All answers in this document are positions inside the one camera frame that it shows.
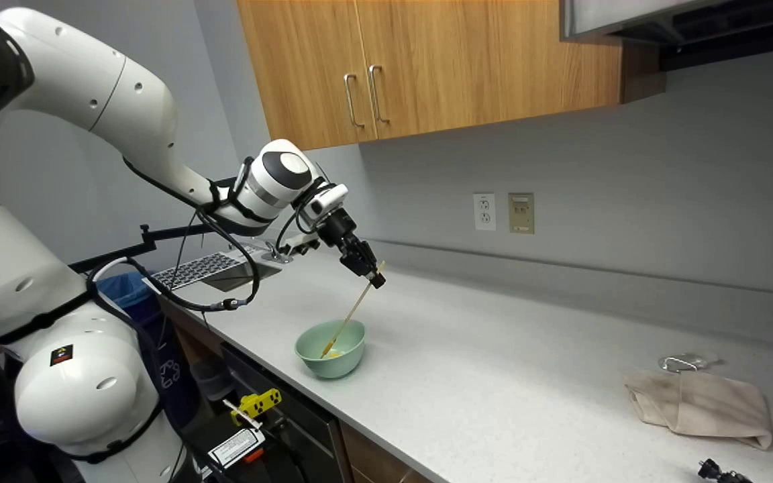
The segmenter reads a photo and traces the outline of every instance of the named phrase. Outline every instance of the kitchen counter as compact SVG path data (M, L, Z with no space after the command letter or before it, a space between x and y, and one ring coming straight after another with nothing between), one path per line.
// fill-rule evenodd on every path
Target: kitchen counter
M264 278L253 305L206 318L238 350L431 479L682 483L699 479L699 460L713 459L773 483L773 447L648 427L626 388L630 374L660 372L662 353L719 353L724 365L713 372L759 386L773 417L770 346L387 268L387 287L371 290L358 310L368 326L363 365L348 377L317 380L295 357L295 337L340 318L363 287L321 248ZM227 298L206 284L179 294Z

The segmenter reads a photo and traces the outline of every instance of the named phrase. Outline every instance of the green bowl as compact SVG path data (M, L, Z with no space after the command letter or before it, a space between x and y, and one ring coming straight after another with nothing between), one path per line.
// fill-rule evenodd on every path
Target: green bowl
M340 326L340 318L315 325L295 344L297 357L309 365L309 369L317 377L344 377L355 372L355 368L363 362L366 325L358 318L346 322L329 353L321 357L325 346L332 340L338 326Z

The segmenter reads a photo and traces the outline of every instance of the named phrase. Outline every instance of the cloth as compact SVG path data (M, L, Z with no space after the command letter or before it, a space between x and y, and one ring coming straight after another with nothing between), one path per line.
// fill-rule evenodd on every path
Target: cloth
M642 417L676 435L727 436L770 447L767 403L747 380L712 372L642 374L626 382Z

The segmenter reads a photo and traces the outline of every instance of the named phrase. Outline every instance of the sticker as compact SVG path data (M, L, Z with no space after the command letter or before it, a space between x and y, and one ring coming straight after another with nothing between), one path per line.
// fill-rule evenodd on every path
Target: sticker
M60 346L60 349L54 349L54 350L48 353L48 365L62 365L62 362L68 362L68 360L72 360L72 344Z

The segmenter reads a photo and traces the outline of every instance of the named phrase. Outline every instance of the electrical outlet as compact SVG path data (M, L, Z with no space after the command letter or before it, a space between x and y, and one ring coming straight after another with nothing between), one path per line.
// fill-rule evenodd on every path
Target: electrical outlet
M493 193L472 193L474 231L496 231L496 199Z
M531 193L511 193L511 231L536 232L536 204Z

